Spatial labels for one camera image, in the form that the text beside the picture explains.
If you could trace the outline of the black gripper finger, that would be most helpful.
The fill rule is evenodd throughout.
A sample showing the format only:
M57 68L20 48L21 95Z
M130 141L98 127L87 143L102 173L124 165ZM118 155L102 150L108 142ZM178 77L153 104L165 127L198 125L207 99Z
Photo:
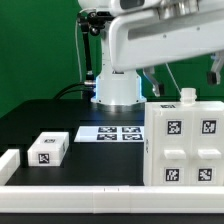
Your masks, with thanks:
M213 64L211 70L207 72L207 82L209 85L219 85L221 83L221 70L224 66L224 50L215 52L211 59Z

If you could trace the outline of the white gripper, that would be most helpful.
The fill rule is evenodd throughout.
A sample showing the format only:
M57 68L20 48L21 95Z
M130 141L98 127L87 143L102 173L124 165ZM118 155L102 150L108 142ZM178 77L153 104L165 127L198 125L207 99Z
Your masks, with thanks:
M116 17L109 29L109 51L115 71L143 69L156 97L164 85L156 66L224 50L224 0L205 0L193 15L160 20L154 11Z

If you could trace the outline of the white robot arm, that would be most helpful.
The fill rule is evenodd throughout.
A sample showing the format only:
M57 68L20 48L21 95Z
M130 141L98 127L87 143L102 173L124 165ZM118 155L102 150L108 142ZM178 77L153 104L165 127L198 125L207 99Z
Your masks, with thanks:
M101 36L102 71L92 103L131 108L142 96L141 69L159 96L153 77L157 65L213 53L208 83L221 81L224 66L224 0L78 0L87 12L80 22Z

